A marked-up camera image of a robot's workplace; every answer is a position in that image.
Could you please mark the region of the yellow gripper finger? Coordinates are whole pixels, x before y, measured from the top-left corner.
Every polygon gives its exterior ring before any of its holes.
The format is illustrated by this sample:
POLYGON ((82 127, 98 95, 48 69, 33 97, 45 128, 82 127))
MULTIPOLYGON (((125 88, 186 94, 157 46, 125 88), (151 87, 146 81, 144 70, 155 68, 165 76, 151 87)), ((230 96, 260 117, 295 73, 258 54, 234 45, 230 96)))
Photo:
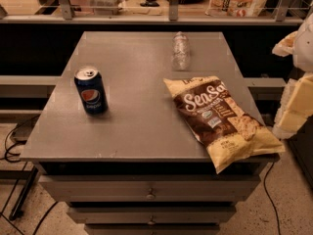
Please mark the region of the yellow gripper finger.
POLYGON ((279 139, 291 138, 313 116, 313 73, 286 84, 275 119, 273 133, 279 139))
POLYGON ((279 43, 274 46, 274 48, 272 49, 272 53, 280 57, 291 55, 293 52, 293 43, 295 41, 296 35, 296 31, 288 34, 285 38, 283 38, 279 43))

